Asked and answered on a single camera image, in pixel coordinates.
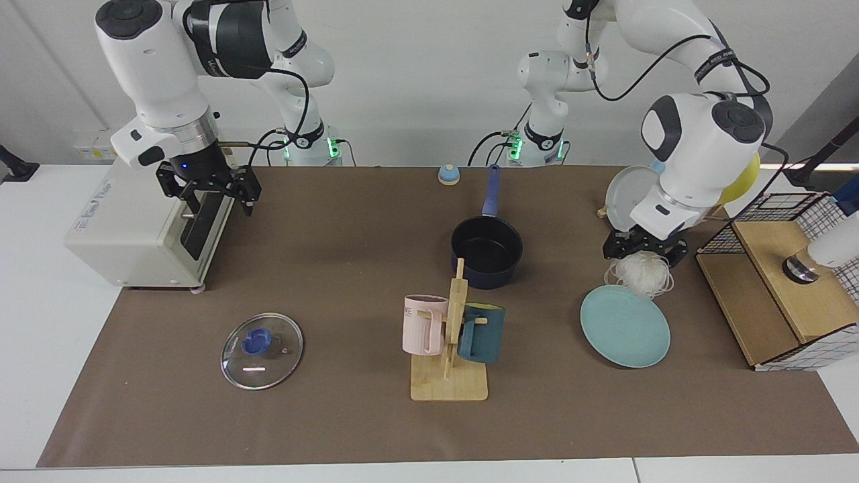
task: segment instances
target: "mug rack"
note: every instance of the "mug rack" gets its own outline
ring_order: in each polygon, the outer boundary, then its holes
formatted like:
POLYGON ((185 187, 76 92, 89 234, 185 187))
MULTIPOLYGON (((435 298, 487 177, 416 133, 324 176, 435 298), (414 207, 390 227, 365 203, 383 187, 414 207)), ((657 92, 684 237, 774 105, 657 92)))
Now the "mug rack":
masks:
MULTIPOLYGON (((464 271, 465 260, 458 259, 456 278, 450 281, 444 350, 437 356, 411 356, 412 400, 470 401, 489 397, 486 364, 457 355, 468 297, 468 280, 463 278, 464 271)), ((487 320, 477 319, 475 323, 485 324, 487 320)))

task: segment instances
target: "dark teal mug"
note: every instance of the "dark teal mug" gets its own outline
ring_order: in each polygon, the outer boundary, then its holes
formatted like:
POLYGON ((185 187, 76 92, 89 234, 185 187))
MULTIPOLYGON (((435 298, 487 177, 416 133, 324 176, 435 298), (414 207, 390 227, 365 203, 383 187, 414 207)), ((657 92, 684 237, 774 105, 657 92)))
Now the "dark teal mug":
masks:
POLYGON ((477 363, 498 362, 503 329, 504 308, 488 303, 467 303, 457 354, 477 363))

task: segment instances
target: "blue pan handle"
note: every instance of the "blue pan handle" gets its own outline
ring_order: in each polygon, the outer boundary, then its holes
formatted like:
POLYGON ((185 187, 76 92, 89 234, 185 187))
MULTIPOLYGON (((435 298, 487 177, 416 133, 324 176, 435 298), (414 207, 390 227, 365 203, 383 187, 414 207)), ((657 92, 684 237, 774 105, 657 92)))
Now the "blue pan handle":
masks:
POLYGON ((489 166, 489 183, 486 185, 486 200, 484 201, 483 216, 498 216, 498 192, 501 191, 501 167, 497 164, 489 166))

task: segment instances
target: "saucepan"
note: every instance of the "saucepan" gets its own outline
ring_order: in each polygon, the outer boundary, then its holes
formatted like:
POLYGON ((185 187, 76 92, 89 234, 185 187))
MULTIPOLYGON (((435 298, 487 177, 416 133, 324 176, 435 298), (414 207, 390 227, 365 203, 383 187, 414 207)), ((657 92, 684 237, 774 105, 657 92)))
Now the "saucepan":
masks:
POLYGON ((506 285, 522 258, 522 238, 510 223, 498 217, 498 194, 501 189, 501 167, 489 167, 489 182, 482 215, 460 223, 451 236, 456 268, 457 259, 465 259, 465 278, 475 289, 491 290, 506 285))

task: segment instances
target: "blue lid knob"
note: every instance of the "blue lid knob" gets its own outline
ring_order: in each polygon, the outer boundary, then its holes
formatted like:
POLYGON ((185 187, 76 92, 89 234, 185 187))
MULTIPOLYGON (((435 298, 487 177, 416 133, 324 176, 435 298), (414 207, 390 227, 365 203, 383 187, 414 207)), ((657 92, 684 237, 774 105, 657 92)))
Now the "blue lid knob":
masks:
POLYGON ((460 169, 453 164, 445 164, 438 171, 438 180, 445 186, 453 186, 460 182, 460 169))
POLYGON ((241 342, 241 349, 248 356, 258 356, 268 351, 271 346, 271 332, 265 327, 258 327, 247 333, 241 342))

